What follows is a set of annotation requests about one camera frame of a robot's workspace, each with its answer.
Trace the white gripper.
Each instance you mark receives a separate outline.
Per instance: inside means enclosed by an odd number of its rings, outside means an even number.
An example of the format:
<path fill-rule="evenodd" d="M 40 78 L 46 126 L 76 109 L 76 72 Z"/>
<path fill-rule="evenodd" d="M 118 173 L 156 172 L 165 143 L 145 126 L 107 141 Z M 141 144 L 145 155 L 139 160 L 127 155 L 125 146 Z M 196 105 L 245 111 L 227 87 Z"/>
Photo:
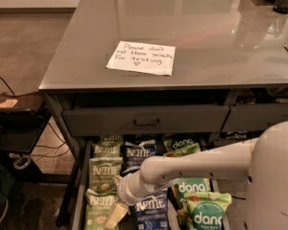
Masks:
<path fill-rule="evenodd" d="M 118 197 L 123 203 L 118 202 L 111 207 L 104 229 L 113 229 L 129 212 L 128 206 L 140 202 L 149 193 L 150 187 L 143 181 L 140 171 L 124 176 L 117 187 Z"/>

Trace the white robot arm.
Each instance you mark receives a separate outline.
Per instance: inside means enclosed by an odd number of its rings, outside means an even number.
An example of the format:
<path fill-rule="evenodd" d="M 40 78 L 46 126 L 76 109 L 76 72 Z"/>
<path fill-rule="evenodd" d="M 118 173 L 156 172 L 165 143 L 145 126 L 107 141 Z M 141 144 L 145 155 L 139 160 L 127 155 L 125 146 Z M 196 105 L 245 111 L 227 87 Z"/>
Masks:
<path fill-rule="evenodd" d="M 182 157 L 149 157 L 118 181 L 117 195 L 133 206 L 180 177 L 246 180 L 246 230 L 288 230 L 288 121 L 224 147 Z"/>

